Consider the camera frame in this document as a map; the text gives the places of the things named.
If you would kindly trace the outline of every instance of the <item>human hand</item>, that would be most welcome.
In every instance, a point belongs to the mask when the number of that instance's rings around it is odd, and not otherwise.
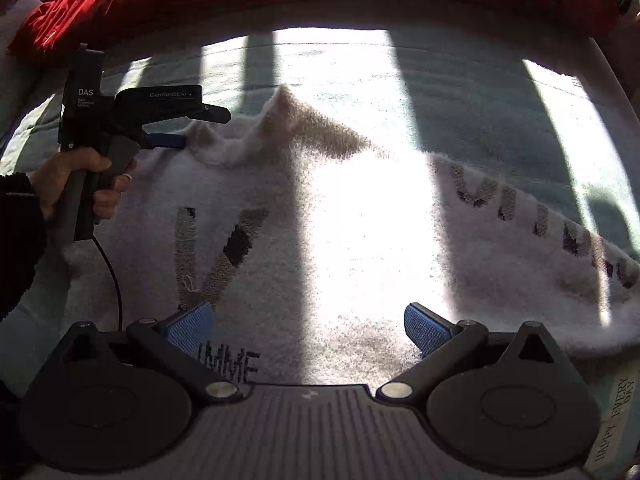
[[[89,170],[99,173],[110,165],[111,161],[93,148],[77,148],[55,153],[29,177],[40,201],[44,219],[50,221],[55,216],[56,205],[72,171]],[[132,160],[125,170],[126,174],[114,177],[111,189],[101,189],[94,193],[94,213],[97,216],[103,219],[113,217],[121,193],[129,189],[131,184],[129,173],[135,168],[136,161]]]

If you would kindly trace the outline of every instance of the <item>blue gripper pad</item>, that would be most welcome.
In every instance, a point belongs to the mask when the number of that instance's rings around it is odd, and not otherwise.
[[[192,355],[201,343],[211,339],[213,317],[209,301],[202,303],[168,323],[164,338],[185,354]]]
[[[444,325],[409,304],[404,310],[404,332],[425,357],[451,339],[451,332]]]

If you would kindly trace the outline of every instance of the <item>screw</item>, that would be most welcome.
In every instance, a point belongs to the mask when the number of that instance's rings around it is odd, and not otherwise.
[[[218,381],[216,383],[208,384],[205,390],[211,397],[226,399],[236,393],[238,391],[238,387],[235,384],[227,383],[226,381]]]
[[[405,399],[414,392],[414,389],[405,383],[387,383],[380,388],[380,391],[389,399]]]

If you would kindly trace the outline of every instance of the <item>black cable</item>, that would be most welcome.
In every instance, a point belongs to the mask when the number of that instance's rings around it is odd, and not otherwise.
[[[118,284],[118,279],[116,278],[116,273],[113,272],[113,267],[111,267],[111,262],[107,258],[107,255],[102,250],[102,247],[98,243],[98,240],[95,239],[95,236],[91,237],[91,240],[94,241],[95,246],[100,251],[100,254],[104,258],[104,262],[107,264],[109,268],[109,272],[111,273],[111,277],[113,278],[113,285],[116,288],[116,296],[118,297],[118,332],[122,330],[122,296],[120,295],[120,285]]]

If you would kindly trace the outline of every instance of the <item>black jacket sleeve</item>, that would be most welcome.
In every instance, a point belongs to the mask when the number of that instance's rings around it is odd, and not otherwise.
[[[0,320],[33,283],[47,246],[40,203],[25,174],[0,176]]]

